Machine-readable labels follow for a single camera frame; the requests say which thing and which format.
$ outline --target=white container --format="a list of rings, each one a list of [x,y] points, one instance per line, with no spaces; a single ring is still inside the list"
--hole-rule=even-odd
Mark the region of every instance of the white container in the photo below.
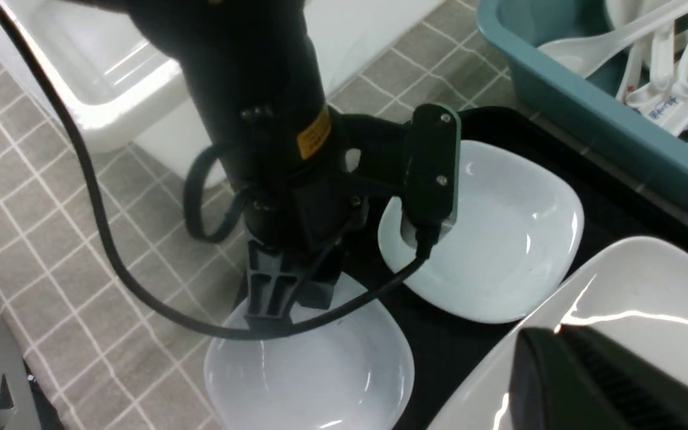
[[[570,269],[582,238],[581,200],[564,180],[507,150],[464,141],[459,159],[456,225],[405,285],[461,318],[524,318]],[[400,234],[401,209],[392,199],[379,225],[393,272],[415,254]]]
[[[342,274],[331,308],[366,289]],[[243,302],[227,327],[248,327]],[[294,305],[294,322],[324,311]],[[316,330],[278,340],[214,339],[203,371],[226,430],[392,428],[413,390],[413,354],[378,300]]]
[[[314,0],[306,6],[325,94],[420,22],[443,0]],[[184,177],[210,144],[179,65],[150,46],[123,14],[61,0],[3,0],[68,105],[90,152],[134,142]],[[0,28],[0,60],[51,114]],[[224,178],[215,168],[208,184]]]

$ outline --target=white ceramic dish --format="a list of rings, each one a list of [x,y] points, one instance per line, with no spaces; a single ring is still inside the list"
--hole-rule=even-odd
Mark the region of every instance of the white ceramic dish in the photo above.
[[[473,321],[529,314],[554,292],[581,242],[581,201],[531,161],[480,142],[461,142],[456,225],[405,285]],[[401,201],[389,202],[379,248],[397,271],[413,259],[400,235]]]
[[[342,275],[332,307],[365,291]],[[246,328],[245,306],[237,307],[227,326]],[[321,313],[297,305],[291,318],[298,322]],[[394,426],[413,390],[413,354],[378,301],[286,339],[215,339],[203,367],[226,430],[383,430]]]
[[[688,254],[648,237],[617,242],[578,269],[480,362],[429,430],[511,430],[508,384],[522,327],[591,325],[688,385]]]

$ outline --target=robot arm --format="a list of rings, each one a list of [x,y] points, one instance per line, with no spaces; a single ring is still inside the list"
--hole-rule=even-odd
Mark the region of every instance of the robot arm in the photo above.
[[[27,43],[0,7],[16,42],[59,112],[84,170],[100,236],[114,270],[139,299],[166,318],[216,337],[285,337],[335,321],[395,288],[429,258],[443,223],[454,217],[460,122],[451,109],[424,105],[410,125],[344,115],[325,102],[304,0],[71,0],[128,14],[150,43],[180,63],[213,144],[191,166],[184,190],[189,233],[219,242],[243,216],[249,236],[248,310],[253,334],[194,321],[158,302],[117,257],[79,131]],[[346,153],[361,152],[349,171]],[[203,231],[205,177],[222,162],[236,198],[221,228]],[[342,271],[341,237],[362,228],[371,196],[398,196],[417,257],[373,294],[292,324],[294,303],[327,309]]]

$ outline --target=black cord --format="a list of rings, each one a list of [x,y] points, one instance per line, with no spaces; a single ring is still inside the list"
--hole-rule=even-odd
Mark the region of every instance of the black cord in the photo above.
[[[63,126],[65,127],[66,132],[73,143],[73,147],[76,150],[76,155],[79,158],[81,171],[84,174],[84,180],[87,182],[87,191],[88,194],[90,194],[90,201],[92,203],[92,209],[97,223],[99,236],[101,242],[103,243],[103,248],[107,254],[107,259],[110,261],[113,270],[117,274],[118,278],[124,283],[126,288],[131,292],[131,294],[134,294],[134,296],[141,300],[141,302],[145,303],[145,305],[148,305],[148,307],[169,321],[180,324],[181,326],[195,332],[199,332],[200,334],[230,340],[271,340],[281,337],[290,337],[330,324],[333,321],[349,315],[358,308],[372,302],[372,300],[377,299],[383,294],[390,292],[392,289],[401,285],[404,280],[410,277],[410,275],[413,275],[413,273],[415,273],[428,259],[428,251],[417,253],[417,257],[413,259],[410,264],[405,266],[401,271],[394,275],[392,280],[388,281],[385,285],[380,286],[380,288],[355,297],[346,304],[341,305],[332,311],[328,311],[323,315],[311,318],[307,321],[302,321],[297,324],[292,324],[290,327],[283,327],[282,329],[272,333],[259,333],[252,330],[241,330],[207,324],[203,321],[199,321],[184,315],[174,308],[169,307],[168,305],[164,304],[164,302],[156,299],[153,294],[150,294],[150,292],[142,287],[142,285],[137,282],[134,276],[132,276],[132,274],[124,266],[121,256],[118,255],[118,250],[113,242],[113,236],[108,224],[108,218],[105,212],[102,194],[100,193],[95,171],[92,166],[92,159],[90,158],[90,153],[87,151],[87,145],[84,143],[84,138],[82,138],[79,128],[76,126],[76,123],[68,112],[68,109],[63,101],[60,100],[60,96],[58,96],[54,86],[49,81],[47,74],[44,73],[44,70],[42,69],[35,55],[33,55],[30,47],[28,47],[24,36],[21,35],[19,30],[17,30],[17,25],[14,24],[1,5],[0,25],[7,33],[14,46],[16,46],[17,51],[19,51],[25,63],[28,65],[28,69],[33,74],[33,77],[35,77],[36,82],[38,82],[40,85],[41,90],[47,95],[47,100],[50,101],[50,104],[54,108],[55,112],[57,112],[57,116],[63,123]],[[212,154],[211,158],[214,158],[214,161],[216,161],[216,159],[219,158],[219,152],[221,149],[214,149],[213,151],[217,156],[214,157],[215,154]],[[423,247],[430,250],[434,243],[436,243],[436,240],[432,243],[423,241]],[[306,284],[309,280],[311,280],[314,273],[317,272],[317,269],[319,269],[323,261],[325,261],[325,257],[327,257],[330,250],[331,248],[328,247],[326,250],[322,251],[319,256],[317,256],[313,262],[313,265],[309,268],[308,273],[306,273],[299,281],[299,285]]]

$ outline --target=label sticker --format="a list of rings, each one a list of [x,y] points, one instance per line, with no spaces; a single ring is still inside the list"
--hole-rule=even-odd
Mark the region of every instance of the label sticker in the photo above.
[[[297,136],[301,159],[306,160],[315,155],[317,150],[325,144],[329,134],[331,134],[331,116],[328,113],[328,106],[323,106],[312,124]]]

